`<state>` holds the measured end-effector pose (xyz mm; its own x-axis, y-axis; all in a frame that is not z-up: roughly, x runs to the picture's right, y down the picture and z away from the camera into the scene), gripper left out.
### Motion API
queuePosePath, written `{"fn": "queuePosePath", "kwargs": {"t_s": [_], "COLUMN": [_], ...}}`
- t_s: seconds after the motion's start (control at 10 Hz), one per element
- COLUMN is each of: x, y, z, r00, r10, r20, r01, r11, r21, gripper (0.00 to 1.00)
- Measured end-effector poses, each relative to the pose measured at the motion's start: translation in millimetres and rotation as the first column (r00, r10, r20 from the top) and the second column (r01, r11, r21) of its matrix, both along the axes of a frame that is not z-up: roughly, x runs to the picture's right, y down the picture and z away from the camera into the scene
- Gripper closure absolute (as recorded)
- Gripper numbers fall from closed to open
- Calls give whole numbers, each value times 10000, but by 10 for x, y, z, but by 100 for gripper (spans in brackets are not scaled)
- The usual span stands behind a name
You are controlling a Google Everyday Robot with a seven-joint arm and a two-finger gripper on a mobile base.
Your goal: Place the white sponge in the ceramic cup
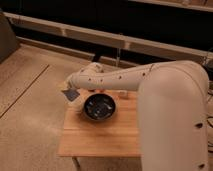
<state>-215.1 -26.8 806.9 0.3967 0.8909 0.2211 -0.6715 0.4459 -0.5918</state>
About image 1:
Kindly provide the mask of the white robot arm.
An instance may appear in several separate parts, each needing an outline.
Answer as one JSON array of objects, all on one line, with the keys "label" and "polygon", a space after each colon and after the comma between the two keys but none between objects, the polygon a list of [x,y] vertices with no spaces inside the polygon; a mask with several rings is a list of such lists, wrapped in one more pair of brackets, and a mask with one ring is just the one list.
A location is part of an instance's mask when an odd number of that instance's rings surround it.
[{"label": "white robot arm", "polygon": [[70,74],[66,86],[137,93],[143,171],[210,171],[209,77],[200,64],[182,60],[105,72],[94,62]]}]

